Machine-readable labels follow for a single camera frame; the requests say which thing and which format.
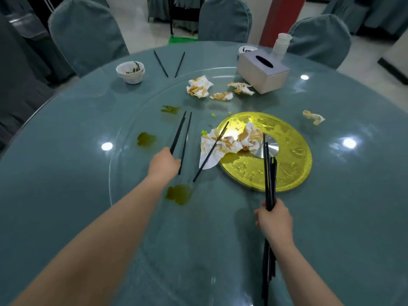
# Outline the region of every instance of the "tissue box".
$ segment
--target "tissue box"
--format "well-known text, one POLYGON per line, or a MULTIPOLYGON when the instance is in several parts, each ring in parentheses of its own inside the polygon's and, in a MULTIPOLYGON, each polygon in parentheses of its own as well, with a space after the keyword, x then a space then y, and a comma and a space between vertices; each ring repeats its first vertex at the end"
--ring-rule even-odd
POLYGON ((263 50, 240 54, 237 72, 260 94, 285 84, 290 69, 263 50))

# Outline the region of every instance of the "tiled floor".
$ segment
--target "tiled floor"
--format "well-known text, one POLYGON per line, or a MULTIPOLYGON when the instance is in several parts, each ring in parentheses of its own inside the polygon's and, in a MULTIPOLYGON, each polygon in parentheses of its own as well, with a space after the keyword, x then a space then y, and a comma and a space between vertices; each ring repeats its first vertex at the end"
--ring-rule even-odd
MULTIPOLYGON (((147 22, 146 0, 107 0, 130 53, 164 46, 170 37, 169 24, 147 22)), ((306 2, 298 20, 320 15, 325 4, 306 2)), ((191 37, 190 32, 175 28, 176 36, 191 37)), ((408 86, 402 85, 377 60, 392 43, 353 37, 350 52, 338 71, 387 97, 408 113, 408 86)))

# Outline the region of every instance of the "embossed gold pattern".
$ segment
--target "embossed gold pattern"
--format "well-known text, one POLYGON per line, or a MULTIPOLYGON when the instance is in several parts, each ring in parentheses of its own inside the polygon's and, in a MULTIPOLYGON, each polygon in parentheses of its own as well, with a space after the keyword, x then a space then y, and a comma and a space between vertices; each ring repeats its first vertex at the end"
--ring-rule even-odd
MULTIPOLYGON (((221 130, 229 121, 224 136, 235 139, 246 123, 252 122, 262 132, 273 136, 279 144, 276 191, 291 190, 300 185, 312 169, 312 153, 303 136, 283 120, 264 113, 244 112, 229 116, 218 126, 221 130)), ((265 191, 264 163, 249 151, 227 153, 222 167, 244 185, 265 191)))

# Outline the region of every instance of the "person's left arm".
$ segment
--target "person's left arm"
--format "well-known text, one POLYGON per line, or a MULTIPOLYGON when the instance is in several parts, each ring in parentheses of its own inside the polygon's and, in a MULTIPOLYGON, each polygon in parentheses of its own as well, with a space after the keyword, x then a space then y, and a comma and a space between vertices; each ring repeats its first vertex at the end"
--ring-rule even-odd
POLYGON ((109 304, 179 167, 169 148, 156 154, 147 177, 65 246, 11 306, 109 304))

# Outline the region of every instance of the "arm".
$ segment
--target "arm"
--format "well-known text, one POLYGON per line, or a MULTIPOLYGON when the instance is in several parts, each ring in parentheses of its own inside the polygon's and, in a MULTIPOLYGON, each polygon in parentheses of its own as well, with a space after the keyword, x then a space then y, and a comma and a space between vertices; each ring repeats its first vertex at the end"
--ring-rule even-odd
POLYGON ((295 306, 343 306, 329 287, 296 248, 292 237, 292 217, 279 199, 272 211, 255 211, 266 239, 279 263, 290 297, 295 306))
POLYGON ((179 166, 169 148, 156 154, 147 177, 65 246, 12 306, 107 305, 179 166))

